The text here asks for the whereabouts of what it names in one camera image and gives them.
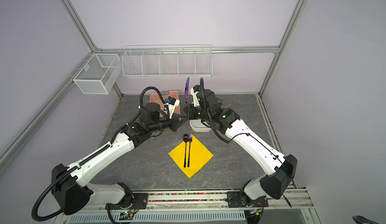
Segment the white oval tray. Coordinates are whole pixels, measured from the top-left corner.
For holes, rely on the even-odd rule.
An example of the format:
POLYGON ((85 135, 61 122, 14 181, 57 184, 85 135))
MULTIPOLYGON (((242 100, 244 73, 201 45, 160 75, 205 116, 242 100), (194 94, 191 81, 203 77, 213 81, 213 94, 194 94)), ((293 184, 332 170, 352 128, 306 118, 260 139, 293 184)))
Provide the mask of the white oval tray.
POLYGON ((201 123, 199 119, 190 120, 190 127, 193 132, 210 132, 212 129, 201 123))

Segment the purple black spoon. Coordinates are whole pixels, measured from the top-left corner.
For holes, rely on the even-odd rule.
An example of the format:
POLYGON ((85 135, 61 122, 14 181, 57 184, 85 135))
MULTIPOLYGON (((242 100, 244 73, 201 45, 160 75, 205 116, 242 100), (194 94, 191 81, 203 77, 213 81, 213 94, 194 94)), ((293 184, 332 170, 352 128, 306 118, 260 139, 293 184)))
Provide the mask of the purple black spoon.
POLYGON ((185 143, 185 151, 184 151, 184 168, 187 166, 187 145, 189 141, 189 135, 186 133, 183 136, 183 141, 185 143))

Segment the purple black fork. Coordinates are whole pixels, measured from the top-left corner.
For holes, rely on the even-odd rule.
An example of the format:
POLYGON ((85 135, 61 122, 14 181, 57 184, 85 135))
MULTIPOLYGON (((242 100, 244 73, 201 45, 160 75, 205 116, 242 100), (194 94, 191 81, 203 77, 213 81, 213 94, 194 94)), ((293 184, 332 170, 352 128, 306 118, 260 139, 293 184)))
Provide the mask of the purple black fork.
POLYGON ((191 158, 191 149, 192 149, 192 141, 193 141, 193 134, 190 133, 189 134, 189 154, 188 154, 188 163, 187 163, 187 167, 189 168, 190 167, 190 158, 191 158))

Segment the yellow paper napkin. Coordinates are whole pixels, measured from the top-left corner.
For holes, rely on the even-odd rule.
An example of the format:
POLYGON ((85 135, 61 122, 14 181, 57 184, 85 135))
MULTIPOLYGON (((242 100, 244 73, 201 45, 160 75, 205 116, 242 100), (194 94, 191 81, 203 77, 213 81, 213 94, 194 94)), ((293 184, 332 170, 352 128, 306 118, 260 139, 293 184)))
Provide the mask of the yellow paper napkin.
MULTIPOLYGON (((194 135, 189 168, 187 166, 184 168, 184 151, 185 143, 182 141, 171 152, 169 152, 169 156, 188 178, 192 178, 213 158, 213 154, 194 135)), ((189 142, 187 145, 187 163, 188 154, 189 142)))

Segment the purple black knife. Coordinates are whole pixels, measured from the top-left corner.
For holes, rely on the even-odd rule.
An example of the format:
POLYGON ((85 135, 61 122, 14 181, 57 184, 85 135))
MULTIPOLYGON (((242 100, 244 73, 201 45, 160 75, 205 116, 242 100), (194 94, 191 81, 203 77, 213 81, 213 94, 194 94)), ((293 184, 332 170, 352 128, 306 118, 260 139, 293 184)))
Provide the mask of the purple black knife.
POLYGON ((186 85, 185 85, 185 103, 186 103, 186 105, 188 104, 189 90, 190 90, 190 78, 188 77, 186 80, 186 85))

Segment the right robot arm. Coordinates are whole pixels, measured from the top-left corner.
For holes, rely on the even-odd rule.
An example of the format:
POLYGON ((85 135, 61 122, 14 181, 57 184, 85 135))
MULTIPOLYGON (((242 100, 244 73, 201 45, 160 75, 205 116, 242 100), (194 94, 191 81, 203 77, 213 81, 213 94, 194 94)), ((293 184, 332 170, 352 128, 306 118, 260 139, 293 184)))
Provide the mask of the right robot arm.
POLYGON ((198 122, 205 131, 212 131, 225 143, 240 145, 263 169, 264 174, 248 181, 240 190, 240 203, 252 206, 259 198, 270 196, 280 199, 293 182, 297 159, 284 155, 254 133, 231 108, 222 108, 222 102, 210 89, 205 89, 204 79, 190 88, 185 86, 184 113, 189 121, 198 122))

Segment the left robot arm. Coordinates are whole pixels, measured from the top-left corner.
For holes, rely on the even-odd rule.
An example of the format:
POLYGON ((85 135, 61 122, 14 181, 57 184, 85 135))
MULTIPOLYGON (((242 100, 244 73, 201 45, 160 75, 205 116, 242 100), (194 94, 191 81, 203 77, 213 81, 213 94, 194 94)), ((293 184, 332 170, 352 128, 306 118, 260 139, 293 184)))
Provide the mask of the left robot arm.
POLYGON ((50 185, 32 207, 32 219, 42 222, 61 213, 69 216, 88 205, 97 204, 105 204, 108 210, 114 205, 120 209, 130 209, 136 199, 125 183, 98 185, 91 181, 113 161, 150 139, 154 132, 165 129, 177 131, 183 122, 181 115, 175 112, 179 105, 177 98, 164 98, 155 87, 145 88, 140 95, 139 111, 132 120, 115 131, 110 141, 77 162, 68 166, 59 164, 52 169, 50 185), (40 216, 39 207, 49 193, 54 196, 60 209, 40 216))

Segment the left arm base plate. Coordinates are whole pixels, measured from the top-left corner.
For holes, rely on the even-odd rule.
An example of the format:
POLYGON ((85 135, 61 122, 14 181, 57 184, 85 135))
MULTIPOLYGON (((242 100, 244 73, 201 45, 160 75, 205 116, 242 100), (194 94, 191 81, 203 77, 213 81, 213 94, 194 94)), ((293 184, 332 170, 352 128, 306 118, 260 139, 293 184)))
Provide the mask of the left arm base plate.
POLYGON ((110 210, 142 210, 146 209, 148 203, 148 193, 126 194, 117 204, 109 204, 110 210))

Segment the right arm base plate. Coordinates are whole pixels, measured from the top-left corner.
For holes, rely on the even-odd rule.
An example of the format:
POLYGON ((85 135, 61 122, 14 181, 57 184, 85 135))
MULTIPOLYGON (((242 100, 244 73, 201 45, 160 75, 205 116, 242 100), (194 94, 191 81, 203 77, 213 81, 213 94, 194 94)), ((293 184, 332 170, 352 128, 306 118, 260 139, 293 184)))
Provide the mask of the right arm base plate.
POLYGON ((226 202, 230 208, 242 208, 242 207, 268 207, 268 201, 266 196, 259 197, 256 200, 252 200, 240 191, 228 191, 226 193, 226 202))

